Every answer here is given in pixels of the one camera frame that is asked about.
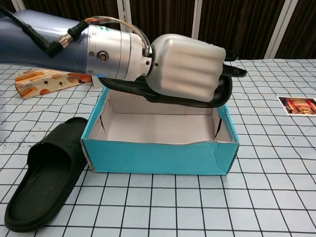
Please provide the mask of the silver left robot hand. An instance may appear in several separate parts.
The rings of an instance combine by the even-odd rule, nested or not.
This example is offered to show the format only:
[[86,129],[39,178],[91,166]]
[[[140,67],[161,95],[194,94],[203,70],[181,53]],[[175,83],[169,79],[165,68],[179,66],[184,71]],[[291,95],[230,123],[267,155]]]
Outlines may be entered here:
[[244,77],[246,70],[225,65],[235,55],[224,48],[182,35],[165,34],[153,41],[153,67],[146,82],[154,92],[210,102],[220,77]]

